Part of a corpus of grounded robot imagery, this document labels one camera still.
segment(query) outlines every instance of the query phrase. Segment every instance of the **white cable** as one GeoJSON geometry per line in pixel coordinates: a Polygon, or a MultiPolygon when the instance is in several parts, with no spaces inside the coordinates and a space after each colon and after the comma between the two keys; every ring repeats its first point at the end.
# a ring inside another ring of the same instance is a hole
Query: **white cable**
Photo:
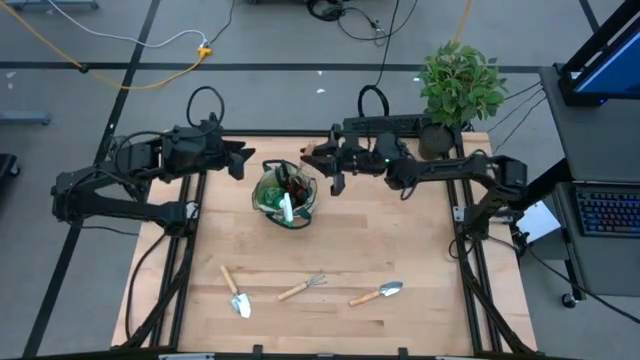
{"type": "Polygon", "coordinates": [[[173,36],[173,37],[171,37],[170,39],[168,39],[168,40],[166,40],[166,41],[164,41],[164,42],[161,42],[160,44],[157,44],[157,45],[149,45],[149,44],[145,44],[145,43],[143,43],[143,42],[141,42],[141,41],[138,41],[138,40],[136,40],[136,39],[134,39],[134,38],[130,38],[130,37],[117,36],[117,35],[111,35],[111,34],[105,34],[105,33],[97,32],[97,31],[93,31],[93,30],[91,30],[91,29],[87,28],[86,26],[84,26],[84,25],[80,24],[79,22],[77,22],[77,21],[76,21],[75,19],[73,19],[71,16],[67,15],[67,13],[65,13],[64,11],[62,11],[62,9],[60,9],[60,8],[58,7],[58,5],[56,5],[56,4],[54,3],[54,1],[53,1],[53,0],[48,0],[48,1],[49,1],[49,3],[51,4],[51,6],[53,6],[56,10],[58,10],[58,12],[59,12],[60,14],[62,14],[62,16],[64,16],[64,17],[66,17],[67,19],[69,19],[69,21],[71,21],[72,23],[76,24],[76,25],[77,25],[79,28],[81,28],[82,30],[84,30],[84,31],[86,31],[86,32],[88,32],[88,33],[90,33],[90,34],[96,35],[96,36],[107,37],[107,38],[117,39],[117,40],[126,40],[126,41],[131,41],[131,42],[134,42],[134,43],[136,43],[136,44],[140,44],[140,45],[142,45],[142,46],[146,46],[146,47],[149,47],[149,48],[159,48],[159,47],[162,47],[162,46],[167,45],[168,43],[172,42],[173,40],[177,39],[178,37],[180,37],[180,36],[182,36],[182,35],[184,35],[184,34],[188,34],[188,33],[200,34],[200,36],[202,36],[202,44],[200,44],[200,46],[201,46],[201,47],[206,46],[206,45],[207,45],[207,42],[208,42],[207,37],[205,36],[205,34],[204,34],[202,31],[198,31],[198,30],[185,30],[185,31],[182,31],[182,32],[180,32],[180,33],[178,33],[178,34],[174,35],[174,36],[173,36]]]}

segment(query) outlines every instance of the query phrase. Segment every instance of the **keyboard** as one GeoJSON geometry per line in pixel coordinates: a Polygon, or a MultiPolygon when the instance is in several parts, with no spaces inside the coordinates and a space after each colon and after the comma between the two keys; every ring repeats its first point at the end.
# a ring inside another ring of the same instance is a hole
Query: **keyboard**
{"type": "Polygon", "coordinates": [[[640,188],[576,186],[583,235],[640,238],[640,188]]]}
{"type": "Polygon", "coordinates": [[[429,115],[396,115],[347,118],[342,122],[345,132],[379,135],[392,132],[398,136],[418,137],[420,129],[431,123],[429,115]]]}

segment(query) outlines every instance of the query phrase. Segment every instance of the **monitor screen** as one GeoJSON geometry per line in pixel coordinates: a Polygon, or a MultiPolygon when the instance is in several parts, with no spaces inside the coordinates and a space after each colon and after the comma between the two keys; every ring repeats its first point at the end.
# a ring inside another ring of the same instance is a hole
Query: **monitor screen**
{"type": "Polygon", "coordinates": [[[579,81],[578,93],[640,98],[640,33],[632,34],[579,81]]]}

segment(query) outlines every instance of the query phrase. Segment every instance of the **wooden table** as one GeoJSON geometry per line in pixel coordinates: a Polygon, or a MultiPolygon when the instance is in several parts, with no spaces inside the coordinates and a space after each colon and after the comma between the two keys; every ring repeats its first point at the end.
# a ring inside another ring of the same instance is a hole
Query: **wooden table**
{"type": "MultiPolygon", "coordinates": [[[[463,139],[467,154],[491,150],[487,134],[463,134],[463,139]]],[[[391,191],[382,178],[348,175],[340,197],[329,195],[330,179],[318,178],[314,223],[289,231],[251,207],[251,192],[262,175],[260,164],[267,159],[297,163],[300,148],[324,139],[242,140],[257,149],[247,163],[245,179],[235,181],[226,171],[210,172],[207,177],[180,351],[247,353],[254,344],[262,344],[265,353],[382,355],[407,347],[412,355],[472,354],[460,270],[447,254],[453,226],[445,182],[422,183],[411,199],[400,201],[399,192],[391,191]],[[231,308],[220,265],[228,267],[241,291],[249,295],[250,319],[231,308]],[[327,274],[327,284],[278,302],[277,294],[320,269],[327,274]],[[398,294],[354,308],[347,304],[392,280],[405,284],[398,294]]],[[[416,140],[407,143],[415,153],[416,140]]],[[[459,182],[457,187],[464,203],[459,182]]],[[[149,201],[176,200],[179,188],[180,181],[155,182],[149,201]]],[[[472,188],[477,201],[485,190],[476,183],[472,188]]],[[[195,181],[191,192],[195,192],[195,181]]],[[[143,224],[132,269],[160,234],[155,224],[143,224]]],[[[511,241],[507,226],[494,224],[491,234],[511,241]]],[[[167,246],[165,241],[138,274],[134,326],[157,300],[167,246]]],[[[484,248],[494,303],[522,340],[535,348],[513,251],[496,242],[485,242],[484,248]]],[[[125,340],[125,299],[113,344],[125,340]]],[[[485,315],[476,304],[488,350],[485,315]]],[[[172,311],[166,313],[161,343],[167,343],[172,311]]]]}

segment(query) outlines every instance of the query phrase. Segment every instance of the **plant in vase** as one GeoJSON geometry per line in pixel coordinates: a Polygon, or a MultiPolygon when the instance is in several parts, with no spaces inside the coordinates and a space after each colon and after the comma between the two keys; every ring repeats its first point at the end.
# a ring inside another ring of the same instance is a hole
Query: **plant in vase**
{"type": "Polygon", "coordinates": [[[418,77],[424,82],[421,97],[431,124],[420,135],[420,155],[435,159],[454,145],[453,131],[464,129],[474,118],[495,116],[504,102],[507,79],[498,77],[496,58],[487,59],[471,46],[449,42],[435,56],[427,56],[418,77]]]}

